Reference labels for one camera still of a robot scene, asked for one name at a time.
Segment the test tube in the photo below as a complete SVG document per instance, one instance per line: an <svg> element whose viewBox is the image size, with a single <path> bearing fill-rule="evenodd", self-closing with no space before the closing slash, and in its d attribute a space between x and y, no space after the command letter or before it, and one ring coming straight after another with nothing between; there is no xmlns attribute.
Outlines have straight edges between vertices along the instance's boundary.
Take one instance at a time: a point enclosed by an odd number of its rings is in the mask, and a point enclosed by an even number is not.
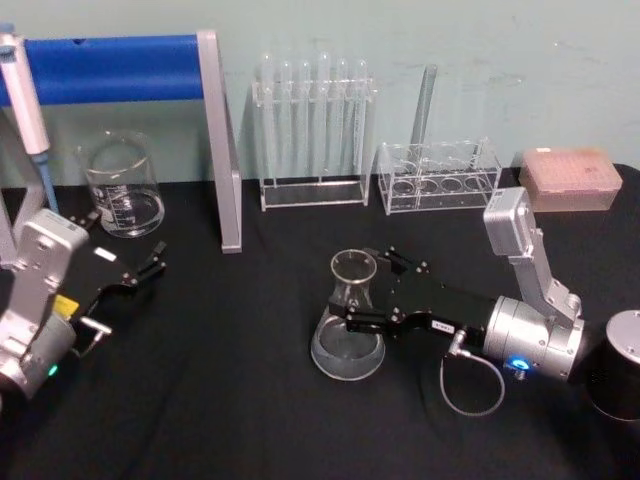
<svg viewBox="0 0 640 480"><path fill-rule="evenodd" d="M342 131L344 129L344 99L346 95L346 80L349 73L347 61L344 58L338 60L336 65L336 99L333 101L333 114L331 118L330 129L330 162L337 165L340 171L336 173L344 173L342 170Z"/></svg>
<svg viewBox="0 0 640 480"><path fill-rule="evenodd" d="M291 151L292 151L292 135L291 135L291 93L293 89L293 73L291 71L291 63L287 60L280 65L280 86L282 95L280 98L280 137L282 145L280 146L280 156L278 157L278 176L280 178L288 177L286 171L291 171Z"/></svg>
<svg viewBox="0 0 640 480"><path fill-rule="evenodd" d="M276 169L277 147L276 147L276 119L273 106L273 59L271 55L265 54L262 57L261 80L264 95L262 108L262 127L264 131L265 157L267 164L267 175L273 179L273 185L277 187L278 172Z"/></svg>
<svg viewBox="0 0 640 480"><path fill-rule="evenodd" d="M298 93L298 121L296 122L297 155L294 172L302 169L302 176L307 176L309 163L309 92L311 90L311 64L307 60L300 62Z"/></svg>
<svg viewBox="0 0 640 480"><path fill-rule="evenodd" d="M354 122L353 122L353 167L356 175L362 174L362 149L364 142L364 122L367 109L367 62L360 60L355 71Z"/></svg>
<svg viewBox="0 0 640 480"><path fill-rule="evenodd" d="M322 52L318 57L318 98L314 110L313 143L314 166L320 168L319 180L326 175L327 158L327 97L329 94L329 78L331 73L331 57Z"/></svg>

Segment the glass beaker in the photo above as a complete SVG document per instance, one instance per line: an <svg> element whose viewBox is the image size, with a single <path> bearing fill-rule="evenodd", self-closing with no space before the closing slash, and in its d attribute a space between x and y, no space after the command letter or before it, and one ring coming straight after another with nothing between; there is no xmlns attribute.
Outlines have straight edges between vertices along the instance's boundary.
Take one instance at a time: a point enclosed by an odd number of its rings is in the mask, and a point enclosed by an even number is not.
<svg viewBox="0 0 640 480"><path fill-rule="evenodd" d="M105 131L76 149L102 228L116 237L140 237L164 218L148 144L138 132Z"/></svg>
<svg viewBox="0 0 640 480"><path fill-rule="evenodd" d="M331 259L336 279L329 301L338 305L372 308L369 283L376 274L375 259L362 250L343 250ZM311 340L311 358L325 374L355 381L375 372L384 359L381 335L347 331L345 320L325 309Z"/></svg>

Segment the light blue wall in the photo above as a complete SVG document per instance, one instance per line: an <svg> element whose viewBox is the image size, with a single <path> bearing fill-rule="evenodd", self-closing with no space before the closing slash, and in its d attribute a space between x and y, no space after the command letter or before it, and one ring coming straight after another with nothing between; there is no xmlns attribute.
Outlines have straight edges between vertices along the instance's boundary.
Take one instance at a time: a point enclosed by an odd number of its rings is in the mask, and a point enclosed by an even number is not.
<svg viewBox="0 0 640 480"><path fill-rule="evenodd" d="M278 45L367 59L380 91L377 143L409 140L423 66L437 63L432 139L488 135L503 164L533 146L599 145L640 167L640 3L631 0L7 0L0 15L30 38L216 29L246 176L247 88L260 54ZM71 152L103 127L148 133L162 181L209 175L199 102L55 107L46 118L57 183L82 181Z"/></svg>

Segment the erlenmeyer flask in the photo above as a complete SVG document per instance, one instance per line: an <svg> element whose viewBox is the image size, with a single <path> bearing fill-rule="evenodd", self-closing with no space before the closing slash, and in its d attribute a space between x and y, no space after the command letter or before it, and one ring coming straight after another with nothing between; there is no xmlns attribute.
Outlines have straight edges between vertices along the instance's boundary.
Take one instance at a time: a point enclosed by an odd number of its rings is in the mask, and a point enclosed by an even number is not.
<svg viewBox="0 0 640 480"><path fill-rule="evenodd" d="M376 261L362 250L343 250L331 259L336 284L329 301L356 308L372 308L369 283ZM311 358L325 374L337 380L368 377L384 359L381 335L347 331L344 319L325 309L311 341Z"/></svg>

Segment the test tube rack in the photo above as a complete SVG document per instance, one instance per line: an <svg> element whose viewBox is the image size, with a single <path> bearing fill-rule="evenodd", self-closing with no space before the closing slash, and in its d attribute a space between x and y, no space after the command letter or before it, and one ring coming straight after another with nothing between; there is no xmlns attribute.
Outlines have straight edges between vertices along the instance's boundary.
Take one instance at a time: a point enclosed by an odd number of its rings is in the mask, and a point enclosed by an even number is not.
<svg viewBox="0 0 640 480"><path fill-rule="evenodd" d="M477 142L382 144L375 162L387 215L484 208L498 187L501 173L487 138Z"/></svg>
<svg viewBox="0 0 640 480"><path fill-rule="evenodd" d="M262 211L368 204L376 93L363 60L263 56L252 85Z"/></svg>

